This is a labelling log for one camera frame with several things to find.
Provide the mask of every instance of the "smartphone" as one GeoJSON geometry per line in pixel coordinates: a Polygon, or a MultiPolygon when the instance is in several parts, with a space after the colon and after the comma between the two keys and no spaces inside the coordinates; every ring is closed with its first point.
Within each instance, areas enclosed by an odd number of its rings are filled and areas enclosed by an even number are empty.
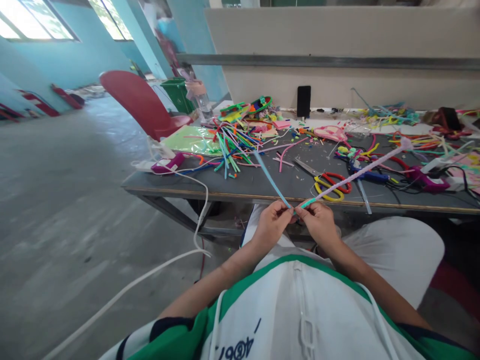
{"type": "Polygon", "coordinates": [[[307,118],[310,116],[310,97],[312,95],[312,87],[299,86],[296,98],[296,116],[299,118],[307,118]]]}

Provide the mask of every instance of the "white pants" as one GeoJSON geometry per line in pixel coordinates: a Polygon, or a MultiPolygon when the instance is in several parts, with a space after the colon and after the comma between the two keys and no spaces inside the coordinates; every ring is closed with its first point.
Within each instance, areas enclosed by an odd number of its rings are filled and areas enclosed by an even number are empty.
{"type": "MultiPolygon", "coordinates": [[[[243,245],[252,239],[260,213],[266,205],[255,205],[245,230],[243,245]]],[[[381,275],[415,309],[429,287],[444,256],[440,236],[427,224],[409,217],[386,217],[342,239],[359,257],[381,275]]],[[[333,268],[329,259],[295,247],[286,233],[255,270],[289,254],[309,256],[333,268]]]]}

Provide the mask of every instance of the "fire extinguisher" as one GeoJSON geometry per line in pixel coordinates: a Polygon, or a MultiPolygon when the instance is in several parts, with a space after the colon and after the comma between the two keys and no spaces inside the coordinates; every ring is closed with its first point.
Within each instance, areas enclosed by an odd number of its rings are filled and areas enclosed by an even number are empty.
{"type": "Polygon", "coordinates": [[[51,89],[56,92],[60,97],[65,100],[65,102],[74,109],[81,109],[82,105],[75,101],[73,97],[67,94],[61,87],[58,87],[55,84],[51,85],[51,89]]]}
{"type": "Polygon", "coordinates": [[[37,108],[42,110],[45,114],[51,116],[51,117],[56,117],[59,116],[60,113],[55,110],[53,107],[49,106],[45,101],[43,101],[40,97],[34,95],[31,92],[23,91],[17,89],[17,91],[29,102],[31,102],[33,105],[35,105],[37,108]]]}

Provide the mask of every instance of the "table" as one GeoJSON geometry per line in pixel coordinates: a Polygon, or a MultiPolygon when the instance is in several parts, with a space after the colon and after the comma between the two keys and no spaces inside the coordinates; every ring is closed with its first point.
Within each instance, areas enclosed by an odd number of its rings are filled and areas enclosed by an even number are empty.
{"type": "MultiPolygon", "coordinates": [[[[376,153],[386,154],[391,150],[392,143],[388,142],[390,137],[377,135],[376,138],[377,142],[380,142],[380,146],[375,151],[376,153]]],[[[278,145],[291,144],[291,139],[290,134],[287,134],[278,142],[278,145]]],[[[330,140],[324,140],[324,145],[321,145],[320,143],[312,144],[308,140],[309,138],[305,140],[307,144],[301,142],[289,149],[284,156],[284,160],[292,163],[293,159],[298,157],[304,163],[320,172],[328,171],[341,174],[345,177],[349,176],[345,162],[334,158],[333,153],[330,159],[328,158],[332,149],[337,147],[336,143],[330,140]]],[[[351,145],[353,147],[367,149],[370,147],[371,142],[371,137],[363,140],[352,138],[351,145]]],[[[263,161],[286,200],[290,204],[296,205],[307,198],[312,198],[314,195],[317,195],[313,188],[313,178],[298,166],[290,167],[283,164],[282,172],[279,173],[279,163],[273,160],[273,158],[276,157],[275,152],[275,150],[265,152],[263,161]]],[[[402,160],[408,165],[413,166],[420,164],[420,161],[413,154],[407,153],[404,156],[402,160]]],[[[181,168],[196,168],[198,164],[198,158],[191,157],[185,160],[181,168]]],[[[387,161],[386,165],[393,169],[402,170],[400,166],[393,161],[387,161]]],[[[208,168],[188,175],[208,186],[209,203],[212,201],[222,201],[268,204],[278,199],[276,192],[260,168],[240,166],[240,170],[241,172],[237,178],[227,177],[226,180],[224,179],[223,169],[214,172],[212,168],[208,168]]],[[[396,174],[391,174],[391,176],[397,180],[402,178],[396,174]]],[[[428,215],[445,218],[465,218],[480,215],[480,206],[465,191],[456,193],[444,192],[440,194],[425,192],[413,194],[403,191],[392,191],[382,184],[372,183],[366,180],[363,180],[362,184],[374,215],[381,213],[385,216],[418,217],[428,215]]],[[[165,198],[204,200],[205,189],[200,184],[177,175],[160,176],[137,171],[123,182],[122,187],[130,194],[137,196],[147,204],[161,211],[172,220],[191,231],[195,231],[197,223],[178,210],[165,198]]],[[[356,182],[352,184],[351,193],[345,195],[344,201],[326,201],[326,203],[334,211],[366,213],[365,203],[356,182]]],[[[215,241],[216,237],[219,236],[239,237],[243,232],[243,230],[236,228],[216,228],[206,227],[204,225],[205,220],[200,227],[199,235],[211,241],[215,241]]]]}

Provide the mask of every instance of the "person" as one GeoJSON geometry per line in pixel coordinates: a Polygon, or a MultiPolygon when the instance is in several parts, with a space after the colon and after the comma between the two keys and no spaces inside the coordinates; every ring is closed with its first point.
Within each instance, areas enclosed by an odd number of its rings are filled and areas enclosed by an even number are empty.
{"type": "Polygon", "coordinates": [[[443,254],[416,219],[341,239],[321,202],[256,205],[241,248],[102,359],[475,359],[416,310],[443,254]],[[294,210],[326,256],[284,233],[294,210]]]}

